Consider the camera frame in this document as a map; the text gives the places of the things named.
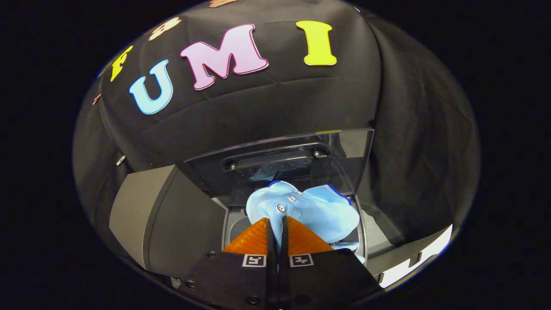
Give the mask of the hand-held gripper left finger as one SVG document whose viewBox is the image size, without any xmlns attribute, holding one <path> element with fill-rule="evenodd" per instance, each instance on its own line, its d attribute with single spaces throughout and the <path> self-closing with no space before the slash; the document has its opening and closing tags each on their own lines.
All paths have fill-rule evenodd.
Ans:
<svg viewBox="0 0 551 310">
<path fill-rule="evenodd" d="M 183 278 L 179 294 L 206 310 L 269 310 L 278 279 L 270 220 L 258 220 L 238 240 L 240 248 L 205 253 Z"/>
</svg>

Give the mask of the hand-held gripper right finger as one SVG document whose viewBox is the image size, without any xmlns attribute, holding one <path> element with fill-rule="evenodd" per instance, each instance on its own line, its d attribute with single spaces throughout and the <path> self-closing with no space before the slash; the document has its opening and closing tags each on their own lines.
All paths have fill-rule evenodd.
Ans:
<svg viewBox="0 0 551 310">
<path fill-rule="evenodd" d="M 278 288 L 284 310 L 357 310 L 383 293 L 350 249 L 331 249 L 290 216 L 283 219 Z"/>
</svg>

